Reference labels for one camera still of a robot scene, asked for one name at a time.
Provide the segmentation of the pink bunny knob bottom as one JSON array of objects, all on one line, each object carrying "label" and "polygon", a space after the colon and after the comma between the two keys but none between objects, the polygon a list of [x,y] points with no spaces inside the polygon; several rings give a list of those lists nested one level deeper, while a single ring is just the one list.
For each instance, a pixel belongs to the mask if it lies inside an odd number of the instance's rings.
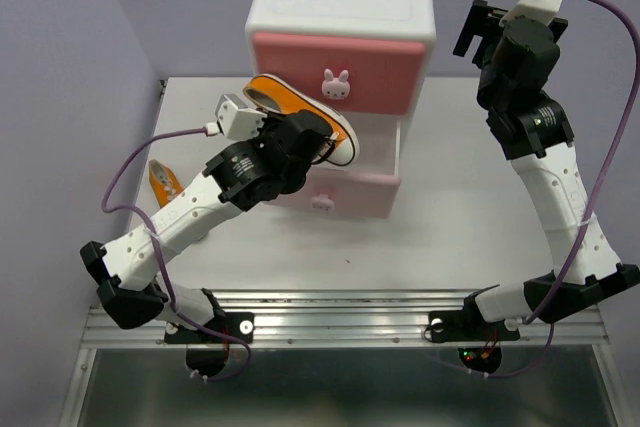
[{"label": "pink bunny knob bottom", "polygon": [[328,194],[320,193],[310,198],[309,205],[314,211],[331,212],[335,203]]}]

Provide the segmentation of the pink bunny knob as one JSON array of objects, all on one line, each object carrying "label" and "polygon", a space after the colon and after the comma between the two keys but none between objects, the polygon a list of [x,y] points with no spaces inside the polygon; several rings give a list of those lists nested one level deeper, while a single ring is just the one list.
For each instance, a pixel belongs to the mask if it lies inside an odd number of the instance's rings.
[{"label": "pink bunny knob", "polygon": [[350,93],[349,71],[344,69],[337,76],[329,68],[324,70],[322,94],[330,100],[344,100]]},{"label": "pink bunny knob", "polygon": [[314,211],[331,212],[335,203],[328,194],[320,193],[310,198],[309,205]]}]

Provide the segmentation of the pink bunny knob top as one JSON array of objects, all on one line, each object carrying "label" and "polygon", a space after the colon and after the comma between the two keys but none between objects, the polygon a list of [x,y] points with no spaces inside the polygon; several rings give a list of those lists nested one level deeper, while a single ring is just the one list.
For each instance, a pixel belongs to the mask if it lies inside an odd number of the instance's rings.
[{"label": "pink bunny knob top", "polygon": [[337,76],[329,68],[324,70],[322,94],[330,100],[344,100],[350,93],[349,71],[344,69]]}]

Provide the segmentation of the light pink bottom drawer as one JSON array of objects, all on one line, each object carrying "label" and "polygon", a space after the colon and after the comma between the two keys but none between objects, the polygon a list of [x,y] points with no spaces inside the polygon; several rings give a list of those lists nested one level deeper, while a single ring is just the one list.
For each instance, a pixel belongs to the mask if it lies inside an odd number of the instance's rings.
[{"label": "light pink bottom drawer", "polygon": [[401,121],[388,115],[345,113],[355,130],[360,153],[347,167],[328,163],[314,166],[303,188],[278,197],[274,206],[311,212],[312,196],[328,194],[334,201],[329,213],[386,219],[389,217],[401,184],[399,156]]}]

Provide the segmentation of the dark pink top drawer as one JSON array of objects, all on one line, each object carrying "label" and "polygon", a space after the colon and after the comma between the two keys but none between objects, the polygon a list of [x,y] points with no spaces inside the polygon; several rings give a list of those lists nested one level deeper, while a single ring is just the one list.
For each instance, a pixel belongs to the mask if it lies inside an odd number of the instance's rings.
[{"label": "dark pink top drawer", "polygon": [[[255,70],[272,74],[340,111],[406,116],[423,80],[427,49],[421,42],[258,32],[252,36]],[[324,70],[349,71],[344,100],[321,91]]]}]

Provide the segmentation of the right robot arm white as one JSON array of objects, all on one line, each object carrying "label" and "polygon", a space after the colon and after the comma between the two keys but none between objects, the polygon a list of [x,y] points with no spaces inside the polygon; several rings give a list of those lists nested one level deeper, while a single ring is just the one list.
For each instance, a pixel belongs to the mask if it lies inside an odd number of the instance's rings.
[{"label": "right robot arm white", "polygon": [[467,297],[454,325],[482,337],[509,318],[554,323],[639,283],[639,268],[623,263],[594,214],[577,165],[574,133],[563,107],[543,90],[568,23],[534,14],[508,17],[474,0],[453,53],[473,57],[480,70],[477,102],[486,123],[523,182],[551,253],[550,273]]}]

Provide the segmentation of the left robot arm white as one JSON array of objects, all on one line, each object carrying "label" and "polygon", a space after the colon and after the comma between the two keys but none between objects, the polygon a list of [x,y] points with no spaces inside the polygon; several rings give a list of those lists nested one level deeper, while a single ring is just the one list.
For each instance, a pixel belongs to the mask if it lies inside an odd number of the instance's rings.
[{"label": "left robot arm white", "polygon": [[330,123],[309,110],[269,114],[255,137],[220,151],[153,216],[133,207],[140,226],[80,250],[104,310],[124,330],[164,320],[199,340],[215,339],[225,313],[214,294],[173,284],[168,263],[222,223],[300,190],[311,166],[328,158],[337,139]]}]

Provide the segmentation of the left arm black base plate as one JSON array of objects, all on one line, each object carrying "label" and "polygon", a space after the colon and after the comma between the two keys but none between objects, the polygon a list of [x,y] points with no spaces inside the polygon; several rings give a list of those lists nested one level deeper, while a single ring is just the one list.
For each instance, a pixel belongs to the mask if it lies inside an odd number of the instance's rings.
[{"label": "left arm black base plate", "polygon": [[212,383],[237,377],[249,366],[254,331],[252,312],[227,312],[207,323],[205,332],[167,323],[163,341],[185,348],[191,378]]}]

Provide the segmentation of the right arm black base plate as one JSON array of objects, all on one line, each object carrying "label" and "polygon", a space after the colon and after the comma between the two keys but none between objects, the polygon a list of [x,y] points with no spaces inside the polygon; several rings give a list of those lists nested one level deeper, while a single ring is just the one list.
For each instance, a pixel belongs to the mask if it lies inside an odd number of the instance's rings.
[{"label": "right arm black base plate", "polygon": [[432,311],[423,337],[435,344],[459,343],[462,366],[472,372],[495,374],[502,363],[502,342],[515,342],[521,336],[518,326],[507,327],[503,321],[486,322],[480,315],[466,315],[462,310]]}]

